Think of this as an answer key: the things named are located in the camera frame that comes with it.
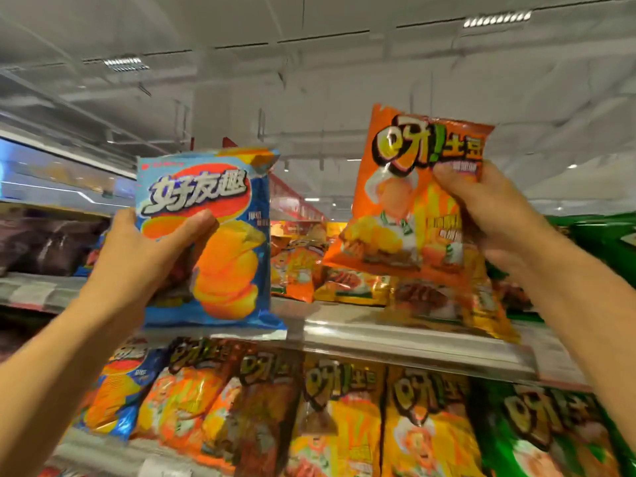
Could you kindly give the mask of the person's left hand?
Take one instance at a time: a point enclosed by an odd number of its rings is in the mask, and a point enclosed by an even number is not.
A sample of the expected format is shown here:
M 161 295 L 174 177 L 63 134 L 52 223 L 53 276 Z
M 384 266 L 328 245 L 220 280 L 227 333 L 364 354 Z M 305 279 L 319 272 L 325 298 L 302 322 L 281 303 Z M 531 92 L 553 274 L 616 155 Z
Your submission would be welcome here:
M 113 218 L 93 271 L 72 309 L 131 334 L 142 326 L 145 308 L 169 276 L 158 262 L 158 241 L 136 226 L 135 208 Z

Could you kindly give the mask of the person's right hand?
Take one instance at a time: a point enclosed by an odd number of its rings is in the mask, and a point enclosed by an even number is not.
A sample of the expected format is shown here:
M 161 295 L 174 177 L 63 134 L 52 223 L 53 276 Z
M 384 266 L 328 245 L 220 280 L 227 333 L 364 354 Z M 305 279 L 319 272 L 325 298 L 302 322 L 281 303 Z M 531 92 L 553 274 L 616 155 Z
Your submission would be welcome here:
M 480 216 L 470 216 L 481 252 L 491 264 L 521 280 L 530 260 L 558 234 L 546 218 L 491 161 L 481 166 L 485 203 Z

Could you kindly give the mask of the orange potato snack bag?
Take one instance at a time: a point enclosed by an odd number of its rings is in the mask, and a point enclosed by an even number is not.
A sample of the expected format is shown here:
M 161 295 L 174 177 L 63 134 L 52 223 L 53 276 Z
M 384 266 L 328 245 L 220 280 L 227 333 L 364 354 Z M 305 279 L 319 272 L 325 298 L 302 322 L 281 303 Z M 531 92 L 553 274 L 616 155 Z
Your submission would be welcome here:
M 132 438 L 157 441 L 194 457 L 202 443 L 204 418 L 248 348 L 231 339 L 176 338 L 166 367 L 139 408 Z
M 462 209 L 436 182 L 433 168 L 448 163 L 477 181 L 494 128 L 375 104 L 352 217 L 330 244 L 324 264 L 467 287 L 472 269 L 466 264 Z
M 323 280 L 322 260 L 327 249 L 326 241 L 273 238 L 271 295 L 312 303 L 315 290 Z

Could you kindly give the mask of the blue potato chip bag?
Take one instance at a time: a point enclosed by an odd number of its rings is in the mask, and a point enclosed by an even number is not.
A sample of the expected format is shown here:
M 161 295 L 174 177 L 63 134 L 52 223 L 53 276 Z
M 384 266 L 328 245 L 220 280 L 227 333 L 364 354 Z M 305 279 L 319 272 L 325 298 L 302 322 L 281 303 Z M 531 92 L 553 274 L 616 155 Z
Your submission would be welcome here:
M 270 183 L 279 152 L 234 147 L 140 158 L 137 227 L 163 240 L 206 210 L 218 228 L 186 249 L 149 303 L 147 327 L 285 329 L 270 311 Z
M 129 441 L 140 406 L 168 356 L 168 346 L 118 348 L 85 393 L 71 427 Z

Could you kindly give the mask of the person's right forearm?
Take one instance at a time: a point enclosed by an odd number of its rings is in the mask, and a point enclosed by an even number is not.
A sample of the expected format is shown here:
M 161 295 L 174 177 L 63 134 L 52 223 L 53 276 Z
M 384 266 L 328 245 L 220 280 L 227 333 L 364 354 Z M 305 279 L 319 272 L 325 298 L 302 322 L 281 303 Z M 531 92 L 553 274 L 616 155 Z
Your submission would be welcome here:
M 510 269 L 636 451 L 636 290 L 549 224 Z

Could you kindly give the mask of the person's left forearm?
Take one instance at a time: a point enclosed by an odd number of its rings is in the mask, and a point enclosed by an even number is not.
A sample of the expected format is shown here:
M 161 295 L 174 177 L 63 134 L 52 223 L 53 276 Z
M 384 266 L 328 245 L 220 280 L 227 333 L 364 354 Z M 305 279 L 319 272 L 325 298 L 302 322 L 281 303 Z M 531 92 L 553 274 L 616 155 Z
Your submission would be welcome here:
M 0 363 L 0 477 L 37 477 L 143 313 L 77 299 Z

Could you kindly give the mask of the yellow potato snack bag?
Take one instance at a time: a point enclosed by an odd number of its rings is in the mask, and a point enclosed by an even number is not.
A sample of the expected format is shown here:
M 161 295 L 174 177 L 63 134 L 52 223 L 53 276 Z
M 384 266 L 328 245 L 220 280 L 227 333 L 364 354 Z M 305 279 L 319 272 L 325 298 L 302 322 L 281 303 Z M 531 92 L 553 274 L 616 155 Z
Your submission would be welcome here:
M 386 365 L 311 353 L 283 477 L 380 477 Z
M 358 306 L 386 306 L 391 287 L 390 277 L 327 267 L 324 281 L 314 291 L 314 300 Z
M 477 245 L 465 247 L 464 260 L 460 274 L 464 280 L 458 284 L 393 277 L 385 320 L 398 326 L 519 344 L 521 337 L 505 313 Z
M 470 390 L 464 375 L 390 366 L 382 477 L 486 477 L 467 416 Z

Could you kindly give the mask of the lit display sign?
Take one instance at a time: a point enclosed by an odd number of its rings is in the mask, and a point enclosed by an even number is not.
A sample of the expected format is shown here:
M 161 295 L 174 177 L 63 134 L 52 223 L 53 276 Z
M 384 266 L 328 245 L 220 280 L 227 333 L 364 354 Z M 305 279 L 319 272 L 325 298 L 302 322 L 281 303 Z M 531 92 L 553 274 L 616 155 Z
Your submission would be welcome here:
M 0 201 L 110 215 L 134 192 L 128 177 L 0 137 Z

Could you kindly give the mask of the dark brown snack bag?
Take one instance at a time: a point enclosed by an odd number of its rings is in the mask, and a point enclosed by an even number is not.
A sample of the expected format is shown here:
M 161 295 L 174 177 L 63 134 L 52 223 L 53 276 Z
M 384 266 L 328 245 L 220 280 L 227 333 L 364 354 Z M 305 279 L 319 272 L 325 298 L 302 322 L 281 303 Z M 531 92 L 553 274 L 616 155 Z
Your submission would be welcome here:
M 108 225 L 105 219 L 0 216 L 0 278 L 10 272 L 71 277 Z

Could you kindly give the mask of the green potato snack bag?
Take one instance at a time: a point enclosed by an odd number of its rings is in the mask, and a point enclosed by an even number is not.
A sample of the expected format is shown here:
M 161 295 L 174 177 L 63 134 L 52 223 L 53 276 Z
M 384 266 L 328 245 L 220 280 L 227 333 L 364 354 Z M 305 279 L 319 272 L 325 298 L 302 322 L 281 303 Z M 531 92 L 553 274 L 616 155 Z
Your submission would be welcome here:
M 636 477 L 636 455 L 591 393 L 471 380 L 486 477 Z
M 636 212 L 546 216 L 554 229 L 596 257 L 636 289 Z M 509 275 L 486 262 L 487 273 L 507 317 L 542 321 L 526 292 Z

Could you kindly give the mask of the white shelf price label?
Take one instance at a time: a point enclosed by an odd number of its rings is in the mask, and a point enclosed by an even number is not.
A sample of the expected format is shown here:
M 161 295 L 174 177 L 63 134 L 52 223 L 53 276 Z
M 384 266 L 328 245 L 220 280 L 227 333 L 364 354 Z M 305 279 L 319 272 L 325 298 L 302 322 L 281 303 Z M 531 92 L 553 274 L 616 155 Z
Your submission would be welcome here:
M 26 282 L 16 287 L 7 297 L 9 306 L 35 311 L 44 311 L 46 301 L 57 285 L 50 282 Z

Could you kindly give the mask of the ceiling light panel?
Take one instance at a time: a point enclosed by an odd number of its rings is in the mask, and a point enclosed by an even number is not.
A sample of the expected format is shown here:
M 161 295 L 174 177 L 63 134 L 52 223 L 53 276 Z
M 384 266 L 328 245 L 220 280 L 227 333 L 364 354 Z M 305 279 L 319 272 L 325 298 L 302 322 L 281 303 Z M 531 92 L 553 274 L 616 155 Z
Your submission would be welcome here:
M 135 55 L 105 58 L 102 63 L 109 70 L 117 73 L 143 72 L 150 69 L 141 57 Z
M 486 15 L 475 15 L 466 17 L 462 28 L 472 30 L 483 27 L 497 27 L 516 23 L 525 23 L 532 17 L 533 10 L 516 10 Z

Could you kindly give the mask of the metal store shelf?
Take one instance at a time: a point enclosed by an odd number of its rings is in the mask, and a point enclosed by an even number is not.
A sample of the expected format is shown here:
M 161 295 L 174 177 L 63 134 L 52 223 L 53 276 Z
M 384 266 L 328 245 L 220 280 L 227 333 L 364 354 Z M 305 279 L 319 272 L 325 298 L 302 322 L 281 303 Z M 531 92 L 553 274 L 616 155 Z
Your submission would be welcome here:
M 446 371 L 569 391 L 592 392 L 592 386 L 546 325 L 513 321 L 518 342 L 451 322 L 425 319 L 392 321 L 388 310 L 342 303 L 303 303 L 274 297 L 279 326 L 222 322 L 147 324 L 126 345 L 166 345 L 176 337 L 233 338 L 387 364 Z
M 70 428 L 46 461 L 90 477 L 222 477 L 152 440 L 123 442 Z

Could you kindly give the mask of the brown potato snack bag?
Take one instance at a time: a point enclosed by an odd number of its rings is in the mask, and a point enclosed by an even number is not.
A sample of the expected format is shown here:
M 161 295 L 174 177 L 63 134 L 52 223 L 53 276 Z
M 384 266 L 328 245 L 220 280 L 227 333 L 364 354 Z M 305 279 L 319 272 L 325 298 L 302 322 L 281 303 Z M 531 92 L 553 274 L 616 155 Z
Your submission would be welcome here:
M 297 350 L 250 347 L 203 419 L 195 461 L 223 477 L 275 477 L 302 364 Z

